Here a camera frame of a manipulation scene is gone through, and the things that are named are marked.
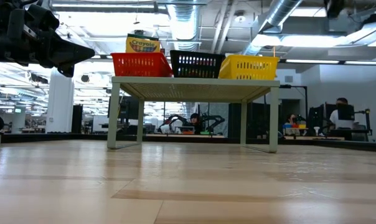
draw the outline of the red basket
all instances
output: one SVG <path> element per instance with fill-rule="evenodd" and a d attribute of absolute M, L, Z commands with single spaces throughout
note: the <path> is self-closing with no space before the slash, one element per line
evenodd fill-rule
<path fill-rule="evenodd" d="M 112 53 L 116 76 L 172 77 L 162 53 Z"/>

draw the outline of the floor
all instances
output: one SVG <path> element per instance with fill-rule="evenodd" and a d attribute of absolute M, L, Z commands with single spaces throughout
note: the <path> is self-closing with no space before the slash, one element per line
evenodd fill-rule
<path fill-rule="evenodd" d="M 0 223 L 376 223 L 376 152 L 4 144 Z"/>

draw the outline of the black basket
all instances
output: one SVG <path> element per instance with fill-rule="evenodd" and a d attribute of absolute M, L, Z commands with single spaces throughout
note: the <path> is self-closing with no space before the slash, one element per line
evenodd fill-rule
<path fill-rule="evenodd" d="M 171 50 L 175 78 L 218 78 L 224 55 Z"/>

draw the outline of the plastic basket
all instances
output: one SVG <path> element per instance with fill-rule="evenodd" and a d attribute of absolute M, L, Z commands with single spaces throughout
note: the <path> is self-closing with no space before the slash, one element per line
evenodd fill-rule
<path fill-rule="evenodd" d="M 274 80 L 278 60 L 277 57 L 230 55 L 221 66 L 219 78 Z"/>
<path fill-rule="evenodd" d="M 163 53 L 112 53 L 116 76 L 172 77 Z"/>
<path fill-rule="evenodd" d="M 171 50 L 174 78 L 218 78 L 224 55 Z"/>

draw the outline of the white shirt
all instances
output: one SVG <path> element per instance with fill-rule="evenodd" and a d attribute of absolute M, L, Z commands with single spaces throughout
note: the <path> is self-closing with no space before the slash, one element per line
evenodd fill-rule
<path fill-rule="evenodd" d="M 338 110 L 334 110 L 332 113 L 331 113 L 331 118 L 329 118 L 332 123 L 335 124 L 335 128 L 338 129 L 338 128 L 351 128 L 353 127 L 354 125 L 354 121 L 346 121 L 346 120 L 339 120 L 339 112 Z"/>

